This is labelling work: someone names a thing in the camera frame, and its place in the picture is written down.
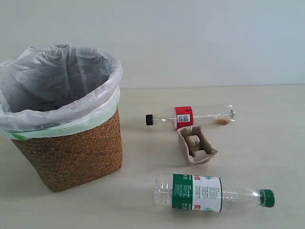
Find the clear bottle red label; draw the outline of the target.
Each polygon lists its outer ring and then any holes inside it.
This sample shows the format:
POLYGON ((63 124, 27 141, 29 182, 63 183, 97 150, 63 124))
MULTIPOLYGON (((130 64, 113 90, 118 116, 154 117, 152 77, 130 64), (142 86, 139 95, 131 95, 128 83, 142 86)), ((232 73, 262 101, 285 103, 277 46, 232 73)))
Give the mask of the clear bottle red label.
POLYGON ((227 125, 235 121, 236 111, 230 104, 216 106, 170 107, 159 114, 147 114, 147 126, 162 125, 170 129, 187 126, 227 125))

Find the grey cardboard pulp tray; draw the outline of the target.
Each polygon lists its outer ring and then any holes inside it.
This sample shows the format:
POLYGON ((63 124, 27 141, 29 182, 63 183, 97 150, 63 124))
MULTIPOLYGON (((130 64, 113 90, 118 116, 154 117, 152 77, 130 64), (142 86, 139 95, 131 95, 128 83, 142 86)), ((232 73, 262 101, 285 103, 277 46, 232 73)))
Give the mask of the grey cardboard pulp tray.
POLYGON ((200 126, 182 127, 177 133, 179 148, 188 166, 208 163, 218 153, 200 126))

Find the clear bottle green cap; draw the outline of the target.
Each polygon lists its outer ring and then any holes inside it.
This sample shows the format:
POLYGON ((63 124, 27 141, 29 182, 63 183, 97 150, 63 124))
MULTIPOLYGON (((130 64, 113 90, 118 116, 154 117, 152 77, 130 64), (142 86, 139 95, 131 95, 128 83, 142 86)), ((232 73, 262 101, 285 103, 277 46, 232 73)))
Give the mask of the clear bottle green cap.
POLYGON ((220 213, 249 206, 272 208, 275 196, 270 189, 239 187, 220 177, 160 173, 155 177, 153 202, 176 209, 220 213))

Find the woven brown wicker basket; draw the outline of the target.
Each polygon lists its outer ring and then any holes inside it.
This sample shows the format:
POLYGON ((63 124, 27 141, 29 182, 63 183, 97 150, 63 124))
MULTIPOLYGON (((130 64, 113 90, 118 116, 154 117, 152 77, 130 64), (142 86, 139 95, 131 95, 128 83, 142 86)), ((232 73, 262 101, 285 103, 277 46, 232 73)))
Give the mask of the woven brown wicker basket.
POLYGON ((118 111, 91 130, 60 137, 13 140, 13 143, 52 192, 89 183, 122 167, 118 111))

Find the white plastic bin liner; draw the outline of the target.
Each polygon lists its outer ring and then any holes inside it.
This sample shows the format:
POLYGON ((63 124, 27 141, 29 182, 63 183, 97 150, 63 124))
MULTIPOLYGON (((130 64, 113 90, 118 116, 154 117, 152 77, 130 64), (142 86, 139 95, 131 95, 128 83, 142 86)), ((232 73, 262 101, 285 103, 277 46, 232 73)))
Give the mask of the white plastic bin liner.
POLYGON ((0 132, 15 140, 81 133, 117 110, 123 68, 99 48, 31 47, 0 64, 0 132))

